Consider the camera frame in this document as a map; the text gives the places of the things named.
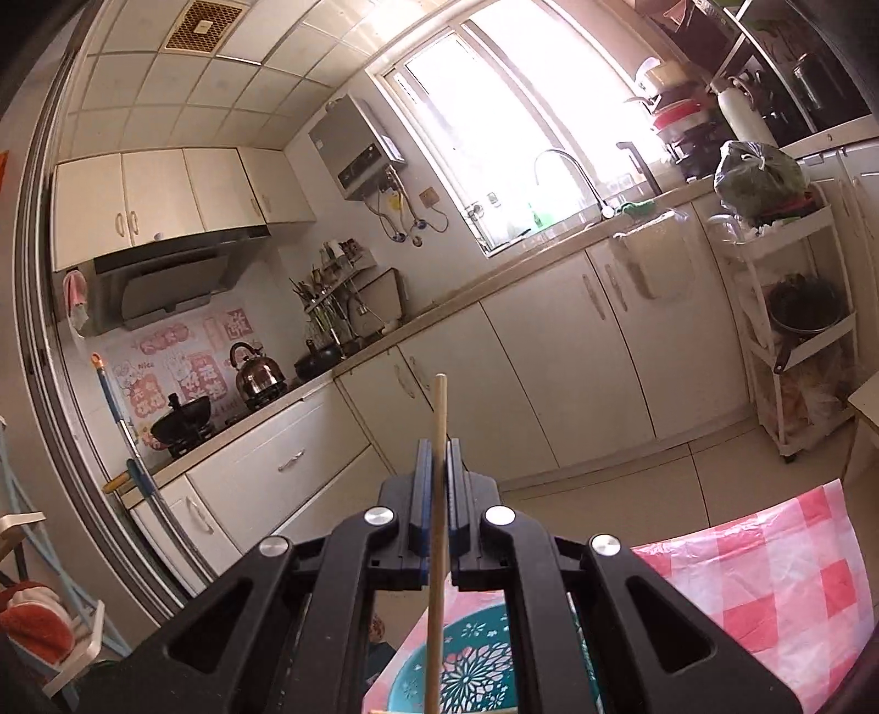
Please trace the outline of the stacked bowls and dishes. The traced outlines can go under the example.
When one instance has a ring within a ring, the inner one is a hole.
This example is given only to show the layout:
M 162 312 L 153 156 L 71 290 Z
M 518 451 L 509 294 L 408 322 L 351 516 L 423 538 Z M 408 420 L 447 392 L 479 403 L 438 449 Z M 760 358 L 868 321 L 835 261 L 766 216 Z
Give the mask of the stacked bowls and dishes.
M 684 179 L 707 176 L 712 159 L 709 139 L 715 122 L 705 89 L 678 61 L 655 57 L 639 65 L 635 83 L 633 101 L 647 110 L 649 128 Z

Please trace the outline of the wooden chopstick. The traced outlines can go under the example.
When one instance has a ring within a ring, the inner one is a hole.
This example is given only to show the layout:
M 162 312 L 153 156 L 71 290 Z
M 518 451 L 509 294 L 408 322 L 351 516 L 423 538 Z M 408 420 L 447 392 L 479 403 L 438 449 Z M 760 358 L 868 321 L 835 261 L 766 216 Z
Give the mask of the wooden chopstick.
M 447 375 L 433 380 L 435 424 L 432 436 L 431 569 L 427 607 L 425 712 L 441 711 L 442 628 L 444 628 L 444 579 L 446 578 L 446 443 L 448 426 Z

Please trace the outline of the black frying pan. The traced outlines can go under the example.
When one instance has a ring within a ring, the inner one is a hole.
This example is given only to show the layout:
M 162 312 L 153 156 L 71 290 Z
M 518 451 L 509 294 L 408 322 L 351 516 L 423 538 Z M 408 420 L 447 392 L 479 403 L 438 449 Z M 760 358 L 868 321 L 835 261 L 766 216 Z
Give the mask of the black frying pan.
M 301 382 L 314 380 L 325 372 L 329 372 L 344 359 L 341 348 L 335 344 L 318 347 L 313 339 L 305 341 L 307 353 L 295 361 L 295 372 Z

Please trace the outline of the teal perforated plastic bin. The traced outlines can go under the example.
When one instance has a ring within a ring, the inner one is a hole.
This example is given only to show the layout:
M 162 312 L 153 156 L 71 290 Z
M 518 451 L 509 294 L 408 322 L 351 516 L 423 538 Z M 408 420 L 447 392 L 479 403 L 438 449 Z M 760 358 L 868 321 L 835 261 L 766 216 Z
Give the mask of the teal perforated plastic bin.
M 504 712 L 519 705 L 507 606 L 483 605 L 444 626 L 439 711 Z M 408 655 L 379 699 L 379 711 L 425 711 L 426 645 Z

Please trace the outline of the hanging white waste bin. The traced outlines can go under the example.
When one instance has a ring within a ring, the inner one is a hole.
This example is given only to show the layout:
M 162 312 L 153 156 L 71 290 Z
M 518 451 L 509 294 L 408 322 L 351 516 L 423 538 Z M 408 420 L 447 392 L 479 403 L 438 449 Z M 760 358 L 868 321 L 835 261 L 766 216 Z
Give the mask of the hanging white waste bin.
M 687 246 L 690 227 L 687 214 L 667 210 L 611 238 L 611 252 L 641 298 L 672 300 L 688 293 L 696 276 Z

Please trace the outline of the black range hood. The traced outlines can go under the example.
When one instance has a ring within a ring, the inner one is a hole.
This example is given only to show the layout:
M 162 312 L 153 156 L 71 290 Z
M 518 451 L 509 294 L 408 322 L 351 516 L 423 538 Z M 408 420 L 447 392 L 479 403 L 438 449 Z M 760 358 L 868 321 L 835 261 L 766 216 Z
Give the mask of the black range hood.
M 85 275 L 85 332 L 101 334 L 147 324 L 207 305 L 234 288 L 261 253 L 265 225 L 154 239 L 91 259 Z

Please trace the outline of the utensil wall rack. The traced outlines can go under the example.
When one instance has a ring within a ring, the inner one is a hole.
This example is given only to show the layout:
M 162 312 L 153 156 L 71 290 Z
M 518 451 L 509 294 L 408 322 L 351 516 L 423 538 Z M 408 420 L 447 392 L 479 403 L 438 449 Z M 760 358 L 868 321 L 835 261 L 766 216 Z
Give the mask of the utensil wall rack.
M 374 266 L 374 256 L 356 239 L 328 241 L 320 247 L 319 263 L 311 268 L 307 278 L 289 283 L 303 302 L 304 311 L 311 314 L 340 290 L 349 290 L 354 278 Z

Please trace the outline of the beige shelf rack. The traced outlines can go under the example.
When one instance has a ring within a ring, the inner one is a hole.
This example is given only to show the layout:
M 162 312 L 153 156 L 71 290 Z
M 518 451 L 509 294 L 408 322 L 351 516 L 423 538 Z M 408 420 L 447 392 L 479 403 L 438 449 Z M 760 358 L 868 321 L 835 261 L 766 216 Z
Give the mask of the beige shelf rack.
M 106 604 L 67 573 L 33 506 L 2 455 L 2 634 L 37 687 L 64 712 L 79 708 L 80 684 L 94 666 L 131 653 Z

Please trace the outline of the green bagged vegetables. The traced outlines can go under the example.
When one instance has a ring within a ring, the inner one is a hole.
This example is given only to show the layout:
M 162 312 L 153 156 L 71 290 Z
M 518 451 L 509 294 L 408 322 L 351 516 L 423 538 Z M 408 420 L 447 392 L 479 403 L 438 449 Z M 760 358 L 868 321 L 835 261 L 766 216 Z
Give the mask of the green bagged vegetables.
M 760 141 L 722 145 L 714 192 L 739 219 L 757 219 L 802 199 L 807 190 L 800 165 L 778 147 Z

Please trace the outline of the black pan in cart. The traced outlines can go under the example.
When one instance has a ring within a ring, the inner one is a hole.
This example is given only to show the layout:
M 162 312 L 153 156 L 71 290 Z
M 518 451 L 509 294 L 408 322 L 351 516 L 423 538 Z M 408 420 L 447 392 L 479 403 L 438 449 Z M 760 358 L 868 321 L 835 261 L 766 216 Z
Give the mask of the black pan in cart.
M 830 281 L 814 275 L 791 274 L 770 288 L 770 323 L 782 336 L 773 365 L 780 375 L 797 345 L 830 329 L 846 315 L 846 305 Z

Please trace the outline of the white tiered kitchen cart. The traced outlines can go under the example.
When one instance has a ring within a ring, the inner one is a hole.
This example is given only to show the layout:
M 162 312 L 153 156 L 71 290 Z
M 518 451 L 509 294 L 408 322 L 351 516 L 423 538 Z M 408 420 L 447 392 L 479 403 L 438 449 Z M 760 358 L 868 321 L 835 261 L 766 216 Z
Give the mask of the white tiered kitchen cart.
M 762 227 L 708 219 L 732 295 L 758 422 L 793 462 L 852 416 L 858 366 L 851 281 L 835 217 L 821 207 Z

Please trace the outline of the red white checkered tablecloth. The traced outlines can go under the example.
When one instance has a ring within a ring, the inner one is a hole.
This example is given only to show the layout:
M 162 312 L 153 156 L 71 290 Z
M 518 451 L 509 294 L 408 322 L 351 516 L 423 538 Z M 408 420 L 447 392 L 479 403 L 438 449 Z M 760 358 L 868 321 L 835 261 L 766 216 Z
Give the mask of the red white checkered tablecloth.
M 719 527 L 645 544 L 644 561 L 815 712 L 875 629 L 873 599 L 842 482 Z M 444 626 L 502 592 L 444 592 Z

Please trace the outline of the white thermos jug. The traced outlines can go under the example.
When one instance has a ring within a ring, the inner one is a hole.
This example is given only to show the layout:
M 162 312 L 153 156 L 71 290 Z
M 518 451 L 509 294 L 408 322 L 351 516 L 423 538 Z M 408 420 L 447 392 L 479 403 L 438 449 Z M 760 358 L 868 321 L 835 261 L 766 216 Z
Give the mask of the white thermos jug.
M 716 101 L 718 101 L 722 116 L 727 120 L 727 124 L 732 128 L 737 140 L 767 144 L 768 146 L 778 145 L 772 131 L 769 130 L 760 113 L 754 109 L 751 99 L 742 89 L 722 77 L 712 82 L 712 89 L 716 94 Z

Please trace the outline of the copper kettle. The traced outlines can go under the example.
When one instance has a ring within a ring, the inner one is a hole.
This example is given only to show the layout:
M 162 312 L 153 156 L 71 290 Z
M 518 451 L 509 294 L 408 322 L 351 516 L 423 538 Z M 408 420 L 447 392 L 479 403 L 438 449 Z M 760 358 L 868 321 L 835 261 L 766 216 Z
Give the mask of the copper kettle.
M 230 363 L 235 370 L 235 388 L 251 412 L 262 409 L 287 393 L 287 384 L 277 361 L 247 342 L 234 342 Z

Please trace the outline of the white wooden stool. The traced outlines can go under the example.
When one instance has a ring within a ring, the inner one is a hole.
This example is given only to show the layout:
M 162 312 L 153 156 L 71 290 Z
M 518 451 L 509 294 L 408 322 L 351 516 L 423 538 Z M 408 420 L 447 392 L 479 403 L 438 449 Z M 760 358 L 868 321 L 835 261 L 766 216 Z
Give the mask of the white wooden stool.
M 855 431 L 843 469 L 845 487 L 852 485 L 877 460 L 879 373 L 873 373 L 848 397 L 848 405 L 854 410 Z

